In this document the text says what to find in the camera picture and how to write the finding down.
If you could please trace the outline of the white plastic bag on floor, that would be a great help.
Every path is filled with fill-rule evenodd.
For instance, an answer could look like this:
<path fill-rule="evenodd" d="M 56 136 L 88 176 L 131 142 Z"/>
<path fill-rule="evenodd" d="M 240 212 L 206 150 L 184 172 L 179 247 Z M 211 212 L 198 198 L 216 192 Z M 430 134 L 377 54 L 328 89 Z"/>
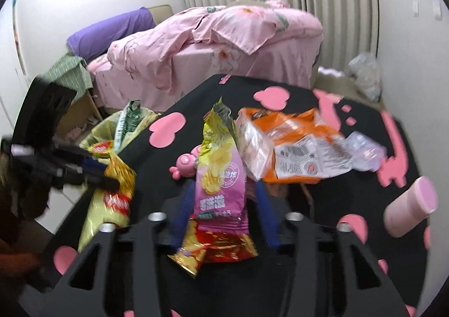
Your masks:
<path fill-rule="evenodd" d="M 362 52 L 348 63 L 347 74 L 357 90 L 371 102 L 381 99 L 381 67 L 371 52 Z"/>

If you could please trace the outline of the orange clear plastic bag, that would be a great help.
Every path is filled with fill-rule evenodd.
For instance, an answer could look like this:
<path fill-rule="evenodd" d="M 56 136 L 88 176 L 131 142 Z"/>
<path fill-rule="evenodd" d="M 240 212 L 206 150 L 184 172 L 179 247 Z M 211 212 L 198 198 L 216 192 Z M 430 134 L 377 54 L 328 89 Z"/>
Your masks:
<path fill-rule="evenodd" d="M 316 184 L 352 170 L 345 137 L 316 109 L 285 114 L 242 108 L 235 125 L 240 158 L 256 181 Z"/>

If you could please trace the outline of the pink pig toy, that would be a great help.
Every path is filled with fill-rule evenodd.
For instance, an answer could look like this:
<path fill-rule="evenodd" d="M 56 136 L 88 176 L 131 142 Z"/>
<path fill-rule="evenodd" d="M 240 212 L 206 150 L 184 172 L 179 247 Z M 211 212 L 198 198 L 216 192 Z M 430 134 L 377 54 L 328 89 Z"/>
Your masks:
<path fill-rule="evenodd" d="M 175 165 L 169 169 L 173 180 L 177 181 L 181 178 L 192 178 L 196 175 L 196 167 L 198 157 L 200 155 L 200 149 L 201 146 L 198 145 L 188 154 L 179 155 Z"/>

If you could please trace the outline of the white wall switch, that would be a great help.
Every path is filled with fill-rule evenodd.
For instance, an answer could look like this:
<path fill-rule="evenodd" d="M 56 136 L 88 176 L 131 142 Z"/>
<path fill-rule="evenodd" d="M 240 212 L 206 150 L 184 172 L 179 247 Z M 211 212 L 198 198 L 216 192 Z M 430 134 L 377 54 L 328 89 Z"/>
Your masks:
<path fill-rule="evenodd" d="M 413 0 L 413 16 L 419 17 L 419 2 L 417 0 Z"/>

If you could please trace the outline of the clear plastic wrap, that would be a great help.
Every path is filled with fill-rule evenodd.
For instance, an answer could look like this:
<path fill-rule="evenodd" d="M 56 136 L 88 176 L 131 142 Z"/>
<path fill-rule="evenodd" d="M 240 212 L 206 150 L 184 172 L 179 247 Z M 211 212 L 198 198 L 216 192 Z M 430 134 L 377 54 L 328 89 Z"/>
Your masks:
<path fill-rule="evenodd" d="M 387 156 L 384 146 L 358 131 L 353 131 L 344 140 L 349 152 L 353 170 L 359 172 L 377 172 Z"/>

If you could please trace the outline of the white wall socket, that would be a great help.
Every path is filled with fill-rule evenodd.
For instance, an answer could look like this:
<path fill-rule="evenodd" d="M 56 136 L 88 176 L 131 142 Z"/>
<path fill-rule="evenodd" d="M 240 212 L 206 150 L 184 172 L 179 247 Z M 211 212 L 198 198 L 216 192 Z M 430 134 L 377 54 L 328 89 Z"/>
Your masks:
<path fill-rule="evenodd" d="M 442 21 L 442 9 L 439 0 L 432 1 L 432 13 L 435 20 Z"/>

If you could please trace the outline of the black pink table mat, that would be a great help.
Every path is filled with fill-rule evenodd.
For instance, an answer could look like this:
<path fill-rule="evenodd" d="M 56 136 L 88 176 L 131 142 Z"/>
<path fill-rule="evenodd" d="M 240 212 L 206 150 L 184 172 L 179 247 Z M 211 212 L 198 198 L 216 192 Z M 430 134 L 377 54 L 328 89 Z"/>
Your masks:
<path fill-rule="evenodd" d="M 386 207 L 419 178 L 402 125 L 348 99 L 288 86 L 285 111 L 319 110 L 343 134 L 359 131 L 387 151 L 377 172 L 350 171 L 275 197 L 256 183 L 247 201 L 257 256 L 206 263 L 190 276 L 170 255 L 191 181 L 172 179 L 179 155 L 202 141 L 203 119 L 222 101 L 237 113 L 272 82 L 211 77 L 169 109 L 186 122 L 151 145 L 142 132 L 121 153 L 136 173 L 129 227 L 102 232 L 64 274 L 52 275 L 43 316 L 412 316 L 424 284 L 426 221 L 401 238 L 384 226 Z"/>

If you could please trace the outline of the red gold snack wrapper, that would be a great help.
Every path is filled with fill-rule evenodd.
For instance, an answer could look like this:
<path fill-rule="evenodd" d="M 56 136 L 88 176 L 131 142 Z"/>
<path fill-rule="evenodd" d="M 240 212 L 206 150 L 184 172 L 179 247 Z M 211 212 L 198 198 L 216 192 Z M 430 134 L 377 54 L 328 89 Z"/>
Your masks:
<path fill-rule="evenodd" d="M 196 277 L 203 264 L 233 263 L 256 256 L 250 235 L 200 230 L 198 222 L 189 219 L 180 248 L 168 258 Z"/>

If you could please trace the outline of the pink cylindrical cup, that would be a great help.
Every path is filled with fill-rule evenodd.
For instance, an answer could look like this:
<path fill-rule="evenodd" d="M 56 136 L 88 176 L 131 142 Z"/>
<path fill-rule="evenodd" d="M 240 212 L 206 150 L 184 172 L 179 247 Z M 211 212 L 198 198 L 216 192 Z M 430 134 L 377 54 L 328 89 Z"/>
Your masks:
<path fill-rule="evenodd" d="M 438 195 L 432 181 L 421 176 L 401 196 L 387 205 L 384 227 L 393 238 L 400 238 L 433 214 Z"/>

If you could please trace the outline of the pink floral duvet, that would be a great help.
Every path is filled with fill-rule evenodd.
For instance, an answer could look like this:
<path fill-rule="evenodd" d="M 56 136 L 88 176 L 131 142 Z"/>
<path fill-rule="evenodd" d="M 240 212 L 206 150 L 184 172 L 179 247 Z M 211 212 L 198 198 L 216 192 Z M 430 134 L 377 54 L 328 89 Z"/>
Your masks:
<path fill-rule="evenodd" d="M 87 69 L 99 107 L 163 112 L 215 74 L 308 88 L 323 40 L 318 18 L 283 1 L 196 7 L 112 42 Z"/>

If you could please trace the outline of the yellow-green trash bag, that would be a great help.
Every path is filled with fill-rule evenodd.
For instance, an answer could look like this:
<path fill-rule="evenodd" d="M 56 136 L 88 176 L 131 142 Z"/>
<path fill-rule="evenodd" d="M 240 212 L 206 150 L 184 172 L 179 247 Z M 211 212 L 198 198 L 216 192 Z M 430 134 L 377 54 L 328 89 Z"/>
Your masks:
<path fill-rule="evenodd" d="M 97 143 L 114 141 L 116 127 L 119 123 L 121 113 L 122 110 L 119 112 L 114 112 L 112 115 L 92 128 L 87 137 L 80 142 L 80 148 L 88 150 Z M 141 132 L 148 130 L 150 124 L 155 122 L 159 116 L 159 112 L 153 112 L 152 110 L 141 108 L 140 122 L 134 131 L 127 132 L 125 134 L 123 142 L 118 150 L 118 154 L 123 151 Z"/>

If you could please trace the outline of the pink yellow chip bag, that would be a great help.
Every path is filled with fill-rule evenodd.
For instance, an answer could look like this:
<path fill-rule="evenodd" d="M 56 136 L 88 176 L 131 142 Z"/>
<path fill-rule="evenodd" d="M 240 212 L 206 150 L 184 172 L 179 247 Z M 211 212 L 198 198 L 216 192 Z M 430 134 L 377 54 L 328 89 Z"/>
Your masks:
<path fill-rule="evenodd" d="M 193 217 L 199 228 L 247 235 L 246 182 L 231 110 L 218 100 L 204 117 L 197 158 Z"/>

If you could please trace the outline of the green white snack wrapper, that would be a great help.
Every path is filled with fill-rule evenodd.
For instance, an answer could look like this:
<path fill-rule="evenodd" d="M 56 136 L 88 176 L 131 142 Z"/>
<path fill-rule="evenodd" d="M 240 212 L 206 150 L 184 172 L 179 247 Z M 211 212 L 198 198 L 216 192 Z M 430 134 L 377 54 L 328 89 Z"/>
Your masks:
<path fill-rule="evenodd" d="M 141 104 L 140 100 L 129 101 L 120 113 L 114 135 L 113 150 L 118 153 L 123 144 L 125 135 L 136 130 L 141 121 Z"/>

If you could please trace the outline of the green checked cloth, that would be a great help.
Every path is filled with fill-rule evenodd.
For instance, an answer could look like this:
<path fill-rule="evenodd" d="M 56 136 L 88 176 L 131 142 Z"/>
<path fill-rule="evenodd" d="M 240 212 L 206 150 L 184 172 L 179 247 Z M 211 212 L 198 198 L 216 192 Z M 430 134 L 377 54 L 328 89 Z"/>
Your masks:
<path fill-rule="evenodd" d="M 47 72 L 40 74 L 50 82 L 67 87 L 76 92 L 72 102 L 81 99 L 93 83 L 89 72 L 86 70 L 86 61 L 71 52 L 63 55 Z"/>

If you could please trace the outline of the yellow snack wrapper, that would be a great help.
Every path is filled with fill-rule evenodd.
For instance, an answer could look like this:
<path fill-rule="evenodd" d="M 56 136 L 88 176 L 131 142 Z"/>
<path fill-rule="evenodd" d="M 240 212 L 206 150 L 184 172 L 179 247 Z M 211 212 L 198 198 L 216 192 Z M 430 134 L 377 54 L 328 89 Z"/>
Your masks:
<path fill-rule="evenodd" d="M 114 141 L 96 143 L 89 147 L 95 158 L 105 160 L 104 175 L 117 180 L 117 190 L 96 189 L 88 207 L 87 216 L 78 242 L 78 252 L 85 246 L 104 223 L 118 228 L 127 227 L 130 222 L 130 207 L 136 187 L 136 173 L 126 165 L 113 150 Z"/>

